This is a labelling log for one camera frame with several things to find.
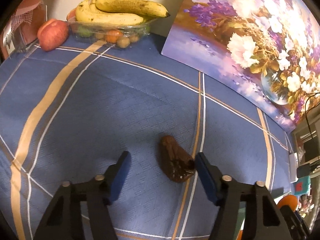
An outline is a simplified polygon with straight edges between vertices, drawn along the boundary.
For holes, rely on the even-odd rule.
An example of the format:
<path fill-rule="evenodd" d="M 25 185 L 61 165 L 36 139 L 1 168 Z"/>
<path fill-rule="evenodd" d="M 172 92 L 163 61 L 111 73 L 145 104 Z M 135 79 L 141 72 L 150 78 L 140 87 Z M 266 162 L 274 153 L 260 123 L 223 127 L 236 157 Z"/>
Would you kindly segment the small orange tangerine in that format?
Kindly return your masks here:
<path fill-rule="evenodd" d="M 277 207 L 280 209 L 284 206 L 288 206 L 292 211 L 296 211 L 298 206 L 298 199 L 296 196 L 288 194 L 281 198 L 278 202 Z"/>

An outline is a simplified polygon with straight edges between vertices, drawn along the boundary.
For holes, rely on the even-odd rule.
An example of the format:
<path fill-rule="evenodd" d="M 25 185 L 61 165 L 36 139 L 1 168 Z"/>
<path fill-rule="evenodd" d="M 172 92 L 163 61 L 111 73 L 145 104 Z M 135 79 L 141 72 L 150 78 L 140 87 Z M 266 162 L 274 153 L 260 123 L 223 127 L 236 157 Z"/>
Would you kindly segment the round dark dried fruit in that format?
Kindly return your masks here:
<path fill-rule="evenodd" d="M 163 136 L 159 143 L 160 167 L 176 183 L 183 183 L 195 174 L 195 161 L 171 135 Z"/>

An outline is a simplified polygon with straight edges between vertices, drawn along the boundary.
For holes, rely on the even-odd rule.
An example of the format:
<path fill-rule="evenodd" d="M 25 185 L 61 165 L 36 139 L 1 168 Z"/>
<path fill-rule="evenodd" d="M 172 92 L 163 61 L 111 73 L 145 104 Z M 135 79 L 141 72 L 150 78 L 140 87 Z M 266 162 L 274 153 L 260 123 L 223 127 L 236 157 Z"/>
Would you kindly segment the clutter of small toys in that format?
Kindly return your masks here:
<path fill-rule="evenodd" d="M 298 200 L 298 212 L 309 213 L 314 207 L 312 195 L 303 194 L 299 196 Z"/>

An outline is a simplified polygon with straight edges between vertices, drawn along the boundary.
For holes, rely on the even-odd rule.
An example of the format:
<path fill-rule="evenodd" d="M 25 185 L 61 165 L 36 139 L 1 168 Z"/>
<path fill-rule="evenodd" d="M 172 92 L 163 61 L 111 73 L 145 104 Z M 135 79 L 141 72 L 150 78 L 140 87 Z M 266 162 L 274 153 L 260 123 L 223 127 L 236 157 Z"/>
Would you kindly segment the teal toy box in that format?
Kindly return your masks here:
<path fill-rule="evenodd" d="M 310 176 L 305 176 L 302 178 L 299 178 L 295 183 L 294 183 L 294 195 L 295 196 L 300 196 L 303 194 L 308 194 L 311 189 L 311 179 Z"/>

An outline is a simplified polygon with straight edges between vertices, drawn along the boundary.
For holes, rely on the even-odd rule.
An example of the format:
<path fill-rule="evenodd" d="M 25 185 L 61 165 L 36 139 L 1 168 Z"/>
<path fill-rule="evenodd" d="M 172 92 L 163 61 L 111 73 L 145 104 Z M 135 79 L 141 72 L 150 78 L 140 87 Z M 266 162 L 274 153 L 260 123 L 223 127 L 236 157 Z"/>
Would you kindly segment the black power adapter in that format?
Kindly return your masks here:
<path fill-rule="evenodd" d="M 311 172 L 311 165 L 304 164 L 297 168 L 297 178 L 303 178 L 309 176 Z"/>

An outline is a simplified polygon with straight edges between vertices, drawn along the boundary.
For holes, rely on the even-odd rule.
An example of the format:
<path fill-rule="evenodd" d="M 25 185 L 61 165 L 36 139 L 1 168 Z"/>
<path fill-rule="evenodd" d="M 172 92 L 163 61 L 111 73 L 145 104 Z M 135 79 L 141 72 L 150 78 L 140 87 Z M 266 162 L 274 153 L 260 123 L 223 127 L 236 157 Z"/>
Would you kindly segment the white power strip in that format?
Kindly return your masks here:
<path fill-rule="evenodd" d="M 289 154 L 289 170 L 290 170 L 290 182 L 295 183 L 297 178 L 297 168 L 299 167 L 297 153 Z"/>

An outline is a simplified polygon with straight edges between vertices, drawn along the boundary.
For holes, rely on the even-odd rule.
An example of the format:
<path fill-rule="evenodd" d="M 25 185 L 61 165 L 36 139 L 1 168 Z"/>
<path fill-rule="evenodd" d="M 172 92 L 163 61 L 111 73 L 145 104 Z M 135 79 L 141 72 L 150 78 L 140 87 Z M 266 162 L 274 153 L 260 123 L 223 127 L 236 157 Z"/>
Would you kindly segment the blue plaid tablecloth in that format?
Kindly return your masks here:
<path fill-rule="evenodd" d="M 1 211 L 32 239 L 57 188 L 132 164 L 109 212 L 120 239 L 207 239 L 217 208 L 197 176 L 171 181 L 160 138 L 203 152 L 224 174 L 274 196 L 291 191 L 287 133 L 223 84 L 160 54 L 150 35 L 127 50 L 73 38 L 1 64 Z"/>

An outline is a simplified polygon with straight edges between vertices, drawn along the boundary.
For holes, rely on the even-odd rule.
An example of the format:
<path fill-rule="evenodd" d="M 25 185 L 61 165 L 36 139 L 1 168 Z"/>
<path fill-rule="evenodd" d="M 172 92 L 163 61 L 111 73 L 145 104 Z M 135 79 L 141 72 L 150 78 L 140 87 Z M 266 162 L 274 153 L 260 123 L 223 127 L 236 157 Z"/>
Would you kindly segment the flower still life painting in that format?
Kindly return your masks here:
<path fill-rule="evenodd" d="M 162 54 L 293 131 L 319 103 L 319 24 L 302 0 L 183 0 Z"/>

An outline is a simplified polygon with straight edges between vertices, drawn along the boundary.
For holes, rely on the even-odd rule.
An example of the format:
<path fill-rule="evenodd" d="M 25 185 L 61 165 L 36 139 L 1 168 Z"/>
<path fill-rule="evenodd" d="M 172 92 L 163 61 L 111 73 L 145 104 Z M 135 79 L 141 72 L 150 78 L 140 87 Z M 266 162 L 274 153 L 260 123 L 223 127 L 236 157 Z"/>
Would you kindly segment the red peach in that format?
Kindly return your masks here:
<path fill-rule="evenodd" d="M 51 51 L 61 46 L 68 38 L 68 24 L 65 21 L 50 19 L 39 28 L 37 38 L 42 50 Z"/>
<path fill-rule="evenodd" d="M 76 11 L 76 9 L 74 8 L 68 13 L 68 15 L 66 16 L 67 21 L 69 21 L 69 19 L 71 19 L 75 16 L 75 11 Z"/>

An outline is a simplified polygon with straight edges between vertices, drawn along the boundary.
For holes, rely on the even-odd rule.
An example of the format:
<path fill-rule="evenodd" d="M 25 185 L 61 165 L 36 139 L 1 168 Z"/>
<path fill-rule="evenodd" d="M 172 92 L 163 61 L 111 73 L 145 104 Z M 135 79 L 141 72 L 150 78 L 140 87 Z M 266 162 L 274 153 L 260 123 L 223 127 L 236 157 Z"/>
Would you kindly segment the clear plastic fruit container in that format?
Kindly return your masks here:
<path fill-rule="evenodd" d="M 133 26 L 107 25 L 78 22 L 75 17 L 68 20 L 73 37 L 79 42 L 94 43 L 101 41 L 106 47 L 129 48 L 150 33 L 150 25 L 155 21 L 150 18 Z"/>

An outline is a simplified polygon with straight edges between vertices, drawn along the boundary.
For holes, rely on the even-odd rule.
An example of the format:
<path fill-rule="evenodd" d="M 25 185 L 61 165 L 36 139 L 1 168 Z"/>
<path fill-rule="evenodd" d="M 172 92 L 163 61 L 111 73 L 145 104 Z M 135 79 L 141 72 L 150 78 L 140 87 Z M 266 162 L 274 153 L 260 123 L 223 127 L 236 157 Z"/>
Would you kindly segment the yellow banana bunch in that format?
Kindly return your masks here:
<path fill-rule="evenodd" d="M 164 5 L 149 0 L 83 0 L 75 9 L 77 22 L 125 27 L 169 16 Z"/>

